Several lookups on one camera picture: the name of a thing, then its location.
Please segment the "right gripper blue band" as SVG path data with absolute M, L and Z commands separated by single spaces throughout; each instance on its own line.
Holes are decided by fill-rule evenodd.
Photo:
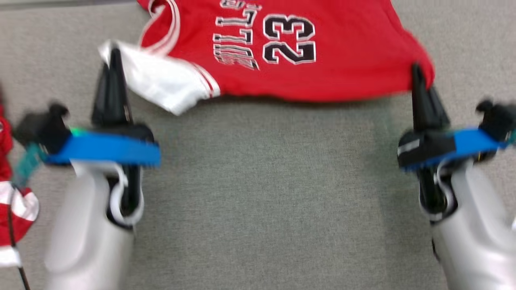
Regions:
M 483 159 L 508 147 L 506 140 L 495 140 L 479 128 L 443 130 L 450 126 L 448 114 L 435 86 L 427 91 L 426 79 L 419 64 L 412 64 L 413 129 L 400 138 L 397 161 L 400 169 L 414 172 L 419 183 L 420 207 L 428 219 L 443 219 L 457 208 L 451 186 L 442 180 L 451 176 L 456 165 L 465 160 Z

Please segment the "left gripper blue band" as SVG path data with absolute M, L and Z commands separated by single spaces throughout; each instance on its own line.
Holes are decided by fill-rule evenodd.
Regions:
M 110 54 L 102 66 L 96 85 L 96 93 L 92 109 L 93 125 L 113 125 L 115 123 L 110 112 Z M 124 75 L 123 61 L 119 48 L 114 48 L 114 105 L 119 123 L 126 126 L 103 127 L 96 130 L 83 130 L 74 127 L 71 137 L 58 153 L 46 158 L 47 164 L 66 164 L 73 161 L 102 163 L 119 174 L 119 183 L 109 199 L 109 209 L 114 220 L 140 220 L 144 212 L 144 196 L 141 189 L 141 177 L 135 193 L 139 204 L 129 216 L 123 216 L 121 205 L 124 189 L 130 187 L 129 176 L 124 173 L 123 166 L 159 167 L 162 155 L 159 144 L 154 139 L 152 130 L 144 123 L 133 123 L 131 109 L 127 97 L 127 84 Z

